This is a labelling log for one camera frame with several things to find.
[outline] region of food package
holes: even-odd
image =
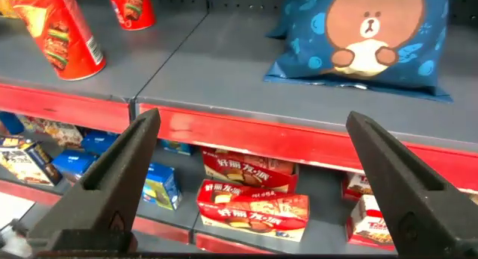
[[[287,47],[264,80],[451,102],[438,84],[450,3],[286,0],[270,36],[285,38]]]
[[[63,80],[99,72],[105,59],[76,0],[8,0]]]
[[[236,184],[293,193],[299,169],[291,162],[202,147],[206,175]]]
[[[81,146],[84,150],[95,155],[102,155],[114,141],[117,140],[117,135],[109,134],[104,131],[91,131],[81,141]]]
[[[342,198],[358,201],[362,195],[373,195],[367,177],[358,173],[347,173],[342,182]]]
[[[393,251],[394,242],[375,197],[363,195],[347,220],[349,243]]]
[[[308,196],[204,180],[197,197],[204,225],[299,242]]]
[[[156,23],[151,0],[111,0],[119,25],[127,31],[148,28]]]
[[[14,113],[0,111],[0,123],[8,130],[9,134],[16,135],[22,133],[25,128]]]
[[[168,210],[176,210],[182,194],[174,178],[174,168],[151,163],[143,187],[143,200]]]
[[[54,186],[61,174],[40,145],[22,137],[0,137],[0,164],[27,184]]]
[[[7,0],[0,0],[0,16],[17,19],[18,16],[15,13],[15,10],[10,5],[10,2]]]
[[[179,143],[172,140],[161,140],[164,150],[175,152],[182,155],[191,155],[191,145],[187,143]]]
[[[17,114],[16,117],[23,124],[23,127],[25,127],[26,131],[31,133],[41,133],[41,134],[46,133],[45,129],[43,129],[43,126],[41,125],[38,118],[31,117],[31,116],[24,116],[21,114]]]
[[[52,164],[73,185],[95,161],[96,157],[88,153],[65,150],[53,160]]]

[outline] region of red chip canister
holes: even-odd
[[[151,0],[111,0],[121,28],[135,31],[156,23]]]
[[[99,72],[105,59],[76,0],[8,0],[63,80]]]

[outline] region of shelf surface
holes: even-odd
[[[210,13],[144,90],[139,103],[345,131],[351,110],[374,118],[400,140],[478,152],[478,33],[451,26],[440,65],[445,104],[373,91],[262,81],[283,42],[264,34],[276,17]]]
[[[201,217],[198,218],[194,231],[272,252],[306,255],[393,254],[381,249],[347,244],[344,225],[355,202],[341,199],[343,177],[342,172],[301,166],[296,193],[309,196],[310,217],[299,243],[203,225]]]
[[[200,10],[161,10],[151,28],[124,31],[109,2],[81,9],[105,54],[100,73],[80,81],[59,79],[23,22],[0,19],[0,52],[8,53],[0,62],[0,83],[128,102],[205,16]]]

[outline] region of cookie box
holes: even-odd
[[[108,132],[91,131],[81,141],[81,146],[86,152],[101,155],[113,145],[116,139],[116,135],[109,134]]]
[[[175,152],[182,155],[191,155],[191,145],[187,143],[179,143],[172,140],[161,140],[163,149],[170,152]]]
[[[294,163],[208,147],[201,150],[206,175],[284,193],[296,189],[299,169]]]
[[[181,191],[174,179],[174,168],[151,163],[143,187],[143,200],[175,210],[181,199]]]
[[[74,184],[95,161],[96,157],[88,153],[65,150],[52,163],[71,184]]]
[[[389,251],[395,250],[394,242],[374,196],[363,195],[360,198],[345,228],[349,243]]]
[[[362,195],[373,195],[367,177],[357,173],[347,173],[342,182],[342,198],[358,201]]]
[[[0,136],[0,165],[27,184],[54,186],[61,174],[40,145],[22,137]]]
[[[299,242],[308,196],[204,180],[197,197],[204,225]]]

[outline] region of store shelf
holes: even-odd
[[[20,222],[28,229],[32,229],[40,219],[50,210],[50,206],[36,203],[20,219]],[[165,253],[200,253],[203,252],[193,245],[179,243],[177,241],[165,240],[153,237],[148,234],[135,231],[138,252],[165,252]]]
[[[450,26],[440,85],[453,104],[346,88],[262,81],[283,42],[264,37],[276,17],[212,12],[137,96],[158,107],[159,137],[360,172],[345,130],[367,114],[447,180],[478,191],[476,30]]]
[[[199,237],[199,247],[211,247],[215,249],[214,252],[233,251],[227,248],[228,245],[224,243],[226,242],[231,243],[229,246],[238,243],[235,247],[238,253],[245,252],[246,246],[247,249],[295,255],[393,254],[381,249],[347,244],[344,225],[355,202],[344,201],[341,198],[343,177],[341,172],[301,166],[296,193],[309,195],[310,218],[299,243],[203,225],[199,217],[194,226],[196,244]]]
[[[156,237],[189,243],[192,237],[191,229],[199,213],[196,194],[204,179],[201,153],[196,152],[188,157],[164,151],[158,146],[152,161],[175,167],[183,199],[176,211],[141,201],[133,229]],[[55,187],[23,184],[0,166],[0,192],[2,193],[52,206],[70,187],[66,179]]]
[[[140,92],[205,15],[201,10],[158,10],[158,22],[123,31],[107,0],[83,4],[107,65],[80,81],[59,79],[22,21],[0,19],[0,109],[122,132],[128,103]]]

